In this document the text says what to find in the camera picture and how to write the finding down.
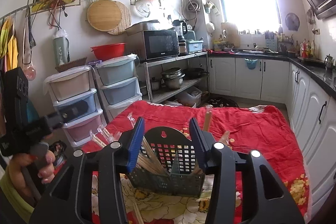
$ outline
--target lower shelf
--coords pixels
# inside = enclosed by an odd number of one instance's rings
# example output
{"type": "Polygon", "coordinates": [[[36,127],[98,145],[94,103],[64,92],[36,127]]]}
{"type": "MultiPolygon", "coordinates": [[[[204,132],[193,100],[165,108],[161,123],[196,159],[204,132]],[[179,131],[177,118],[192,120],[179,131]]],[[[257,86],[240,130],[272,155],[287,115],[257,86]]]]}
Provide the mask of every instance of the lower shelf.
{"type": "MultiPolygon", "coordinates": [[[[164,100],[167,100],[168,98],[182,92],[183,90],[186,90],[187,88],[196,85],[197,83],[206,79],[207,77],[208,76],[206,75],[197,79],[183,79],[183,84],[178,90],[170,90],[169,88],[162,88],[160,90],[154,91],[152,103],[161,103],[164,100]]],[[[148,95],[143,96],[142,99],[150,102],[148,95]]]]}

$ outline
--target blender handle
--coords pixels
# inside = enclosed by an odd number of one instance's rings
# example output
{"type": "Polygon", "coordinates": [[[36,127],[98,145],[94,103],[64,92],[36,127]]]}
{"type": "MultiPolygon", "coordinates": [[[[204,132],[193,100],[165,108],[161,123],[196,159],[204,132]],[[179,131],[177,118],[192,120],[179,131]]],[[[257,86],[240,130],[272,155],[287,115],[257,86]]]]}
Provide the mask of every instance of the blender handle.
{"type": "Polygon", "coordinates": [[[183,31],[183,35],[187,34],[188,32],[188,27],[185,22],[182,22],[182,31],[183,31]]]}

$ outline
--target white cabinet door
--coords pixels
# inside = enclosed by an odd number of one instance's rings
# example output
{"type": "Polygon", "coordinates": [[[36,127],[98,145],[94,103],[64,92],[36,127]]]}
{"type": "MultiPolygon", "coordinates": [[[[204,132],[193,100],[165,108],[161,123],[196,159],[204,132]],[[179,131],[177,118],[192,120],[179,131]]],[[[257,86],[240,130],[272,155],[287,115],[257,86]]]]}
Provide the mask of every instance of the white cabinet door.
{"type": "Polygon", "coordinates": [[[289,62],[263,60],[262,66],[263,72],[260,100],[285,103],[289,75],[289,62]]]}
{"type": "Polygon", "coordinates": [[[330,99],[327,112],[317,138],[306,155],[310,174],[313,212],[317,212],[323,200],[334,187],[336,172],[336,103],[330,99]]]}
{"type": "Polygon", "coordinates": [[[263,78],[262,60],[249,69],[244,58],[236,58],[236,97],[260,100],[263,78]]]}
{"type": "Polygon", "coordinates": [[[305,107],[307,105],[307,94],[308,94],[308,86],[309,86],[310,77],[302,70],[299,70],[299,73],[297,74],[296,79],[297,79],[297,83],[296,83],[297,91],[296,91],[295,100],[294,100],[293,107],[292,107],[292,113],[289,116],[291,129],[293,130],[294,133],[296,133],[297,128],[298,128],[299,117],[305,111],[305,107]]]}
{"type": "Polygon", "coordinates": [[[235,96],[236,67],[232,57],[210,58],[211,93],[235,96]]]}
{"type": "Polygon", "coordinates": [[[292,116],[293,105],[296,95],[296,76],[298,74],[298,67],[293,63],[290,63],[289,66],[289,77],[288,77],[288,86],[287,86],[287,95],[286,95],[286,107],[288,112],[288,117],[292,116]]]}
{"type": "Polygon", "coordinates": [[[302,112],[295,132],[304,157],[316,140],[327,111],[329,95],[313,79],[310,79],[306,101],[307,107],[302,112]]]}

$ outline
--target kitchen counter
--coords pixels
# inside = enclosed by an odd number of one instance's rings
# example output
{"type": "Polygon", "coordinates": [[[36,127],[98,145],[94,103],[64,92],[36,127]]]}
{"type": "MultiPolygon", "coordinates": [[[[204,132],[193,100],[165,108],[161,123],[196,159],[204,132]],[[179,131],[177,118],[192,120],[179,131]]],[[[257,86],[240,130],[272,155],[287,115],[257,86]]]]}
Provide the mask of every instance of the kitchen counter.
{"type": "Polygon", "coordinates": [[[275,54],[253,54],[249,52],[236,52],[236,53],[211,53],[210,58],[213,57],[233,57],[233,58],[248,58],[248,59],[270,59],[279,61],[289,61],[306,72],[322,89],[331,97],[336,100],[336,70],[327,72],[325,68],[308,65],[303,63],[298,58],[289,58],[287,56],[275,54]]]}

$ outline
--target metal shelf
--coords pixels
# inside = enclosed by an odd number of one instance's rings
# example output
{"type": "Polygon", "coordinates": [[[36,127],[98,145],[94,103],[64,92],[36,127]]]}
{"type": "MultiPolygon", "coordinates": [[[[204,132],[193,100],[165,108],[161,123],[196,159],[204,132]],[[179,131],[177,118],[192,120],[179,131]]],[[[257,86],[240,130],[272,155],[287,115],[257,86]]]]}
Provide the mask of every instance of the metal shelf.
{"type": "MultiPolygon", "coordinates": [[[[199,83],[200,81],[206,79],[208,77],[208,75],[203,76],[201,78],[197,78],[197,79],[183,79],[183,84],[181,86],[181,88],[179,88],[178,90],[170,90],[169,88],[163,88],[160,89],[158,91],[154,91],[153,92],[153,103],[161,103],[164,100],[182,92],[183,90],[186,90],[187,88],[199,83]]],[[[148,95],[145,95],[142,97],[143,100],[146,100],[148,102],[150,102],[148,95]]]]}
{"type": "Polygon", "coordinates": [[[207,52],[196,52],[196,53],[192,53],[192,54],[188,54],[188,55],[184,55],[184,56],[179,56],[179,57],[174,57],[174,58],[168,58],[168,59],[164,59],[164,60],[159,60],[159,61],[153,61],[153,62],[148,62],[147,65],[148,67],[154,67],[157,65],[161,65],[161,64],[165,64],[165,63],[170,63],[170,62],[174,62],[174,61],[178,61],[178,60],[183,60],[183,59],[188,59],[188,58],[192,58],[192,57],[196,57],[197,56],[202,56],[202,55],[207,55],[207,52]]]}

